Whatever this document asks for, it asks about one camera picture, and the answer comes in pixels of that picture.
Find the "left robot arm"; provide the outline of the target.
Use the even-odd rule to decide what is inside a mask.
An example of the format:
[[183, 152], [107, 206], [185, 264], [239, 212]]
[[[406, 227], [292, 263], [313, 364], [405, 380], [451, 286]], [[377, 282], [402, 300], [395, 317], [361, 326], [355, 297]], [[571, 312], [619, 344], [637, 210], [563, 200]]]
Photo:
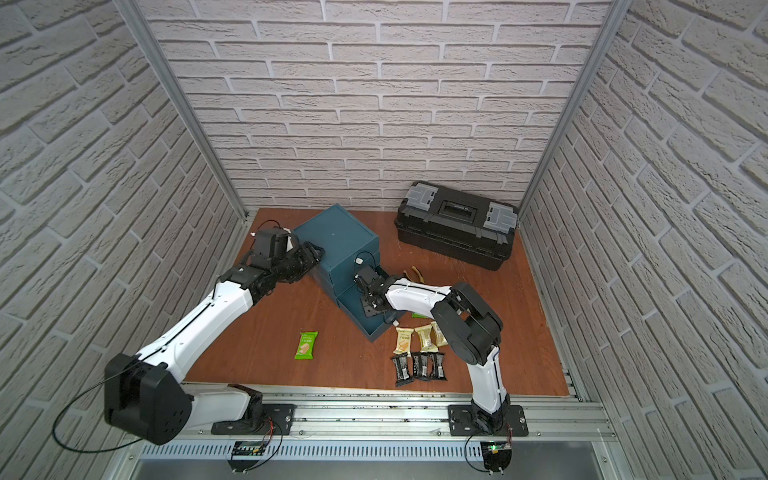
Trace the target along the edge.
[[323, 255], [323, 248], [287, 229], [257, 231], [251, 249], [218, 277], [213, 290], [186, 316], [136, 354], [118, 354], [108, 362], [105, 422], [155, 445], [204, 425], [223, 434], [268, 429], [259, 391], [230, 384], [193, 394], [182, 383], [198, 358], [236, 319], [278, 284], [302, 279]]

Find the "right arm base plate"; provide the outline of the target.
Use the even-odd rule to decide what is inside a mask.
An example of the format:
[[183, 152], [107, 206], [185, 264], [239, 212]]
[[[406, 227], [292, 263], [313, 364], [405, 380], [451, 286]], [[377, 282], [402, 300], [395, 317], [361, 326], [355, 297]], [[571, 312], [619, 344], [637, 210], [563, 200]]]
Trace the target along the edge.
[[[447, 407], [450, 434], [454, 437], [469, 437], [486, 435], [478, 426], [470, 404], [454, 404]], [[489, 436], [506, 436], [511, 433], [514, 438], [527, 437], [529, 429], [527, 418], [522, 406], [509, 405], [504, 413], [499, 428]]]

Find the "yellow cookie packet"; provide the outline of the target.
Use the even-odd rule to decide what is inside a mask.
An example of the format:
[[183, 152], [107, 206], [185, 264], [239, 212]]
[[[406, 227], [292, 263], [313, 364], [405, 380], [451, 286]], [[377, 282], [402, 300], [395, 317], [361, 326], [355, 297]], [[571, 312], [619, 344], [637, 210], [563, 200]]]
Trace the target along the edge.
[[412, 335], [414, 333], [414, 329], [397, 327], [396, 333], [397, 333], [397, 339], [396, 339], [395, 349], [393, 350], [393, 354], [394, 355], [408, 354], [411, 351], [411, 341], [412, 341]]
[[431, 327], [435, 346], [438, 348], [447, 346], [448, 341], [436, 321], [431, 322]]
[[415, 333], [419, 337], [420, 351], [423, 353], [433, 353], [439, 351], [439, 347], [433, 341], [432, 330], [433, 328], [431, 324], [416, 327], [414, 329]]

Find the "teal bottom drawer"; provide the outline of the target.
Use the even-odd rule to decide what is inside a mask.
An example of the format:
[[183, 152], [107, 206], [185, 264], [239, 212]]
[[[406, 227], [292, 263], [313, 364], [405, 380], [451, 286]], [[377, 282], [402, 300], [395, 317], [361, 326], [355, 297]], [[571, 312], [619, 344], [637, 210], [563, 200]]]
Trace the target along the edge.
[[337, 298], [337, 305], [371, 342], [381, 337], [385, 331], [404, 315], [403, 311], [389, 311], [367, 317], [364, 313], [361, 298], [362, 293], [356, 285], [352, 285]]

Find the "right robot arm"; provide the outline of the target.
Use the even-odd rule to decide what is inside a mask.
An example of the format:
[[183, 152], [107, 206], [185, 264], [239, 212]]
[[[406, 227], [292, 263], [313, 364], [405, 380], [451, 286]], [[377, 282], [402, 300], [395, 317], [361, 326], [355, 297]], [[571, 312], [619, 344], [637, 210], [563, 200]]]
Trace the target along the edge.
[[477, 291], [465, 282], [438, 287], [385, 277], [369, 265], [358, 270], [354, 281], [362, 290], [366, 316], [406, 311], [437, 323], [448, 346], [467, 364], [472, 420], [487, 433], [498, 430], [509, 407], [499, 363], [503, 322]]

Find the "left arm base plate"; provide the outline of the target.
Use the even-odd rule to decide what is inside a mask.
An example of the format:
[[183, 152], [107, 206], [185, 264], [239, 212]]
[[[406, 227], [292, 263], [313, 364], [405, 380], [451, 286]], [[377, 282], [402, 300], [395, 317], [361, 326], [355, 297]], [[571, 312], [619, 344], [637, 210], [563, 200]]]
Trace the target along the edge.
[[258, 404], [236, 421], [221, 421], [212, 424], [213, 435], [265, 435], [274, 429], [275, 435], [287, 436], [291, 432], [295, 404]]

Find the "teal drawer cabinet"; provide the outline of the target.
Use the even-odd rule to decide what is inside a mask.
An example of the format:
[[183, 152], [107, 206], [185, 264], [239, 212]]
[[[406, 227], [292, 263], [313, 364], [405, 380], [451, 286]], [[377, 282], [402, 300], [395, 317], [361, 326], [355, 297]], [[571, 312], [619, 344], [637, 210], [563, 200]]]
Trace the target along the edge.
[[354, 285], [354, 275], [360, 267], [357, 259], [366, 265], [380, 263], [379, 237], [339, 204], [315, 215], [293, 232], [301, 241], [324, 250], [310, 276], [333, 301]]

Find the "black cookie packet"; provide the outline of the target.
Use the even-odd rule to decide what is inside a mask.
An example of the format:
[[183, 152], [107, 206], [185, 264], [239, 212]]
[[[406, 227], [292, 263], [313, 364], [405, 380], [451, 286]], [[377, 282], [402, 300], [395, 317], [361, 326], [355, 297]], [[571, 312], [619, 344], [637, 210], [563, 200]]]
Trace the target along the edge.
[[430, 381], [430, 352], [413, 352], [411, 355], [413, 378], [419, 381]]
[[391, 357], [395, 368], [395, 387], [399, 388], [414, 381], [409, 367], [409, 354], [401, 353]]
[[446, 381], [447, 377], [444, 369], [444, 354], [441, 352], [431, 352], [430, 356], [430, 379]]

